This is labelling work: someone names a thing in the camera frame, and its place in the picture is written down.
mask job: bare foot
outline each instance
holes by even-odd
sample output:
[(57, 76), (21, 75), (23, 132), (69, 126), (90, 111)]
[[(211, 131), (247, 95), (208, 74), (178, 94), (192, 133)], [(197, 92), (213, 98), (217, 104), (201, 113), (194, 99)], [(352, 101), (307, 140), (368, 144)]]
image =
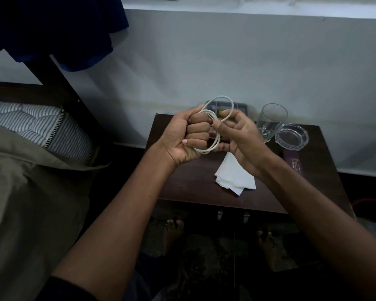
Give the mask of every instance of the bare foot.
[(181, 220), (176, 221), (178, 227), (175, 227), (174, 220), (168, 219), (167, 224), (164, 228), (164, 235), (163, 235), (163, 255), (165, 256), (170, 248), (175, 244), (175, 242), (181, 238), (184, 234), (184, 222)]

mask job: drinking glass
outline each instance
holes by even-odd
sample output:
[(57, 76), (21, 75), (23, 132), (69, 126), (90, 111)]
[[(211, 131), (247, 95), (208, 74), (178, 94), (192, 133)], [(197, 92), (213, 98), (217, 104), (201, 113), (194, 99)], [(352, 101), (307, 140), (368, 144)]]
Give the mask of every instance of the drinking glass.
[(264, 142), (271, 140), (287, 119), (287, 116), (287, 110), (277, 103), (268, 103), (263, 106), (256, 126), (261, 132)]

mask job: black sleeve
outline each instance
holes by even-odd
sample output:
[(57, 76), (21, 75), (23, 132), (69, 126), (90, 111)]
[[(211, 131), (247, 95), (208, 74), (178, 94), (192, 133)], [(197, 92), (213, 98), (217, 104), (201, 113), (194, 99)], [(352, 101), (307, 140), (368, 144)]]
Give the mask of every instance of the black sleeve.
[(35, 301), (80, 300), (98, 301), (85, 289), (57, 277), (50, 277)]

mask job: glass ashtray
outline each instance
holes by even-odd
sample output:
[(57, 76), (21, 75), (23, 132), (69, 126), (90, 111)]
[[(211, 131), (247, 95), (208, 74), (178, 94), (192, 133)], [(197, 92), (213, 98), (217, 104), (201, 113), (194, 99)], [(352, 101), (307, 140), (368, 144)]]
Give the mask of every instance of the glass ashtray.
[(301, 150), (309, 142), (308, 132), (297, 124), (283, 124), (277, 131), (276, 143), (288, 150)]

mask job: beige fabric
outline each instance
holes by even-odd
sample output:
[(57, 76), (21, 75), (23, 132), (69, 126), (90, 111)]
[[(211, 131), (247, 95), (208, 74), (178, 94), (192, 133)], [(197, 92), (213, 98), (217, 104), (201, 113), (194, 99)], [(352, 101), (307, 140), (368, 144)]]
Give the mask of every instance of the beige fabric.
[(92, 169), (0, 127), (0, 300), (33, 300), (72, 247)]

